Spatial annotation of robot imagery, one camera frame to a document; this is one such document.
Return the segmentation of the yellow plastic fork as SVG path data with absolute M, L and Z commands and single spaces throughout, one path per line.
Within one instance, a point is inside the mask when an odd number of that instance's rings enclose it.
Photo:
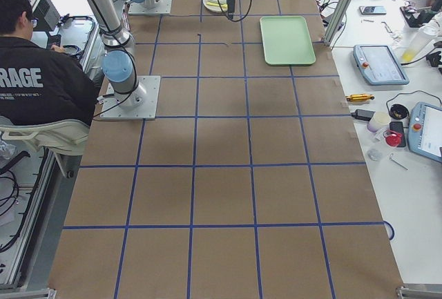
M 211 7 L 222 8 L 223 10 L 227 9 L 227 4 L 226 3 L 218 3 L 218 2 L 207 1 L 206 4 L 208 6 L 211 6 Z

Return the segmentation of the white speckled plate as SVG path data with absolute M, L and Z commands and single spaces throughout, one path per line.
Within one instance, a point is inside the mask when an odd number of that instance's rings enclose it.
M 203 0 L 203 6 L 216 13 L 226 12 L 228 10 L 227 0 Z

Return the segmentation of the mint green tray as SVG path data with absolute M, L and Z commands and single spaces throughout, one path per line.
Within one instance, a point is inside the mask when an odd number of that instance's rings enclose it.
M 261 17 L 260 29 L 267 64 L 307 66 L 315 63 L 316 56 L 304 17 Z

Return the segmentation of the black smartphone on table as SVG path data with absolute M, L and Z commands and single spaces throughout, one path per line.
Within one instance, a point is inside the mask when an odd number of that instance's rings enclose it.
M 387 14 L 387 11 L 383 6 L 360 6 L 359 11 L 363 16 L 379 16 Z

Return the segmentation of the blue teach pendant far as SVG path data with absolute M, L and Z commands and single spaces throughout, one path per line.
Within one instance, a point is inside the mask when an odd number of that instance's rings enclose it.
M 358 69 L 367 83 L 380 85 L 407 85 L 409 79 L 388 45 L 364 45 L 353 47 Z

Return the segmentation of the blue teach pendant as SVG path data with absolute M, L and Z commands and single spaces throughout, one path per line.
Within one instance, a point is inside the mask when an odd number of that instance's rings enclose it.
M 410 115 L 407 140 L 413 153 L 441 163 L 441 108 L 417 103 Z
M 364 45 L 353 47 L 358 69 L 367 83 L 380 85 L 407 85 L 409 79 L 388 45 Z

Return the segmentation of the black power adapter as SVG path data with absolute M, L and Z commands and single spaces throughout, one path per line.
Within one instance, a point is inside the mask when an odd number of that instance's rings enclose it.
M 371 118 L 373 118 L 373 116 L 374 116 L 374 111 L 364 110 L 364 109 L 356 109 L 354 112 L 351 113 L 351 116 L 354 119 L 369 122 L 371 120 Z

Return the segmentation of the clear squeeze bottle yellow liquid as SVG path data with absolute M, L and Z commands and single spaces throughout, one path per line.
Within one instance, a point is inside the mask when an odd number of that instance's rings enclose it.
M 410 63 L 439 33 L 439 28 L 425 25 L 419 28 L 410 45 L 401 57 L 403 63 Z

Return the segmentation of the brown paper table cover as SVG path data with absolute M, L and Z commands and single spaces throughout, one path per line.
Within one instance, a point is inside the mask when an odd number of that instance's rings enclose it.
M 153 121 L 95 122 L 49 277 L 58 298 L 394 298 L 402 283 L 316 0 L 131 17 Z M 260 18 L 316 61 L 269 65 Z

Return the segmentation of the white paper cup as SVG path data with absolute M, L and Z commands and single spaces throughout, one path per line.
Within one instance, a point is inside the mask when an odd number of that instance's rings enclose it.
M 367 124 L 367 129 L 372 133 L 376 133 L 380 129 L 389 126 L 390 122 L 391 122 L 391 117 L 388 113 L 376 111 L 372 115 L 372 118 L 369 120 Z

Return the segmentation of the person in black jacket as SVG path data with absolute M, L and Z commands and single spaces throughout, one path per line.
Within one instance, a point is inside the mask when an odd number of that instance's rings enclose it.
M 1 116 L 28 126 L 76 119 L 90 125 L 97 89 L 64 49 L 34 44 L 29 0 L 1 0 Z

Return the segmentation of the red round tape dispenser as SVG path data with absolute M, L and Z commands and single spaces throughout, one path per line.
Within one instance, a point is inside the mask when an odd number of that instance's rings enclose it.
M 383 137 L 385 138 L 385 142 L 388 146 L 398 147 L 401 145 L 403 135 L 396 131 L 386 130 L 383 133 Z

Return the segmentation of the white office chair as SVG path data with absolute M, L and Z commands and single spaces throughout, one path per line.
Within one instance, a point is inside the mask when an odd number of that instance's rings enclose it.
M 81 156 L 86 147 L 90 126 L 77 119 L 65 119 L 49 124 L 18 126 L 1 116 L 2 139 L 22 141 L 29 148 L 38 151 L 45 147 L 52 151 L 66 178 L 72 178 L 73 170 L 66 168 L 62 155 Z

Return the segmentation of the silver allen key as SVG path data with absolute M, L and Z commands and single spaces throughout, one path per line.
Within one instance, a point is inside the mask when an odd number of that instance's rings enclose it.
M 400 167 L 401 167 L 402 169 L 404 169 L 405 171 L 408 171 L 408 170 L 409 170 L 408 167 L 406 167 L 403 163 L 401 163 L 400 161 L 398 161 L 398 160 L 394 157 L 394 154 L 393 154 L 393 153 L 391 153 L 391 154 L 389 155 L 389 160 L 390 160 L 391 162 L 393 162 L 394 164 L 400 166 Z

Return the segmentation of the blue teach pendant near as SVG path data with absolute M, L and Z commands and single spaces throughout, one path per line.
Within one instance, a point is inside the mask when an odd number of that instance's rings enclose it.
M 441 163 L 441 108 L 417 103 L 410 115 L 407 140 L 413 153 Z

